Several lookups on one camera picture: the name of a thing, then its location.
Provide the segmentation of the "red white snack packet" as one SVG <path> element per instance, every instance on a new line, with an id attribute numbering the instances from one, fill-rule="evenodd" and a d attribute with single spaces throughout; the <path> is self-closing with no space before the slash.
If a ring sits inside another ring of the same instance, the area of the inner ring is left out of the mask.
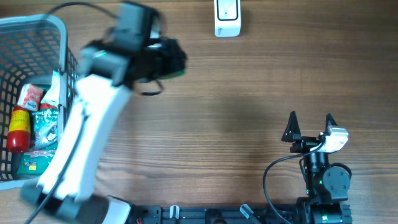
<path id="1" fill-rule="evenodd" d="M 29 111 L 37 111 L 44 90 L 33 84 L 25 84 L 22 87 L 17 105 Z"/>

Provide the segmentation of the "red sauce bottle green cap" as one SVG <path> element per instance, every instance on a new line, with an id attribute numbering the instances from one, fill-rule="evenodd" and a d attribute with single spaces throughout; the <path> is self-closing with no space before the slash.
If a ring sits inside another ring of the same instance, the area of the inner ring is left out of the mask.
<path id="1" fill-rule="evenodd" d="M 30 149 L 30 144 L 30 114 L 25 108 L 17 105 L 13 108 L 11 115 L 7 135 L 7 150 L 13 153 L 27 152 Z"/>

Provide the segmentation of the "mint green white pouch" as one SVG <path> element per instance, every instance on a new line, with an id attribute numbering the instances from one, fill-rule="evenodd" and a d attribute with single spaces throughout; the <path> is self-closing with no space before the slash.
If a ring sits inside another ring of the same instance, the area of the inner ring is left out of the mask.
<path id="1" fill-rule="evenodd" d="M 60 98 L 60 74 L 53 72 L 50 89 L 46 92 L 40 102 L 42 108 L 58 108 Z"/>

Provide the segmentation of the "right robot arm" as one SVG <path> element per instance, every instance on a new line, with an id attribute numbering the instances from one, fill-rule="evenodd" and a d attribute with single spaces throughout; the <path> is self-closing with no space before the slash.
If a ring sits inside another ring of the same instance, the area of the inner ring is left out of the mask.
<path id="1" fill-rule="evenodd" d="M 342 163 L 330 163 L 328 156 L 340 151 L 348 142 L 346 128 L 337 125 L 331 114 L 326 116 L 325 130 L 317 137 L 302 136 L 295 111 L 289 115 L 281 137 L 291 142 L 291 153 L 301 157 L 300 170 L 307 196 L 296 202 L 294 223 L 352 223 L 348 200 L 352 171 Z"/>

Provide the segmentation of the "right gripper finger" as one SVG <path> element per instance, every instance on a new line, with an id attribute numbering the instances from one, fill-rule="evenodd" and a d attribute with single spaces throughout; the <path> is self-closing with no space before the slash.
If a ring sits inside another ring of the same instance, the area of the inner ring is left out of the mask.
<path id="1" fill-rule="evenodd" d="M 330 113 L 326 115 L 325 129 L 328 129 L 329 126 L 337 126 L 336 121 Z"/>
<path id="2" fill-rule="evenodd" d="M 281 137 L 282 142 L 296 142 L 302 139 L 296 111 L 291 111 L 286 129 Z"/>

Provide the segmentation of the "green 3M gloves package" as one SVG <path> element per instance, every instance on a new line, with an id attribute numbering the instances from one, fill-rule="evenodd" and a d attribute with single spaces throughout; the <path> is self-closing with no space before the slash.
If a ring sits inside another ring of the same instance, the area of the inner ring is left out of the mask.
<path id="1" fill-rule="evenodd" d="M 32 113 L 32 144 L 23 153 L 18 175 L 42 175 L 58 148 L 58 109 L 43 109 Z"/>

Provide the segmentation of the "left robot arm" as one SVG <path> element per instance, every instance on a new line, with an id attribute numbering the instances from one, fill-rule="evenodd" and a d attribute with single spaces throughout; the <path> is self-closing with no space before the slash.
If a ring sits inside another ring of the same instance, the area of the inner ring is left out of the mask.
<path id="1" fill-rule="evenodd" d="M 128 223 L 133 204 L 94 193 L 95 175 L 113 126 L 137 80 L 160 82 L 185 70 L 187 55 L 176 39 L 156 38 L 138 47 L 93 41 L 81 51 L 81 78 L 55 156 L 21 199 L 66 222 Z"/>

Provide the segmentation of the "green lid jar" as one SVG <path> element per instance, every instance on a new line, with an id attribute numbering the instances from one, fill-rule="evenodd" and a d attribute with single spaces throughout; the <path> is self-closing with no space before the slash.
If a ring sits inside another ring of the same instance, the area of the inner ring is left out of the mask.
<path id="1" fill-rule="evenodd" d="M 177 78 L 177 77 L 180 77 L 180 76 L 182 76 L 184 74 L 185 74 L 185 70 L 179 70 L 179 71 L 176 71 L 176 72 L 173 72 L 173 73 L 162 75 L 162 76 L 159 77 L 159 80 L 167 80 L 167 79 Z"/>

